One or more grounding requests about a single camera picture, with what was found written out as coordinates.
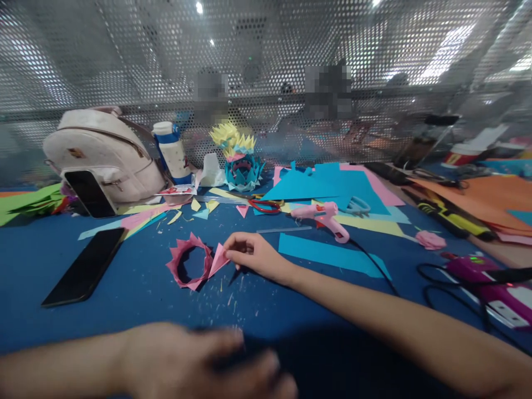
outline perforated metal wall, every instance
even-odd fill
[[[65,110],[120,105],[183,121],[214,150],[195,84],[227,75],[229,119],[269,165],[389,160],[424,112],[461,112],[465,136],[529,127],[532,1],[0,1],[0,186],[51,175],[43,139]],[[305,68],[346,65],[352,114],[305,113]]]

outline hot glue gun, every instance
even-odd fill
[[[334,202],[325,202],[323,205],[307,205],[290,212],[290,215],[296,219],[314,219],[320,222],[332,231],[337,242],[345,244],[349,241],[349,233],[333,219],[337,214],[338,206]]]

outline glue gun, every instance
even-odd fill
[[[349,241],[349,233],[343,226],[333,219],[338,214],[338,206],[334,202],[325,202],[323,205],[307,205],[294,209],[290,215],[296,219],[314,219],[326,226],[334,234],[340,244]]]

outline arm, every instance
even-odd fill
[[[246,265],[308,296],[463,395],[517,398],[532,390],[532,359],[489,334],[425,306],[296,266],[258,234],[234,233],[225,248],[237,267]]]
[[[296,397],[291,376],[284,374],[272,383],[279,368],[272,352],[227,372],[213,371],[212,362],[242,344],[239,330],[193,333],[155,323],[28,349],[0,358],[0,398]]]

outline smartphone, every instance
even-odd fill
[[[116,207],[91,171],[65,172],[64,176],[93,218],[100,219],[116,216]]]
[[[368,162],[365,163],[364,166],[370,171],[375,172],[382,178],[388,180],[395,186],[409,186],[413,184],[413,182],[408,179],[408,175],[406,173],[403,173],[383,162]]]
[[[89,299],[122,242],[125,228],[97,232],[41,303],[43,308]]]

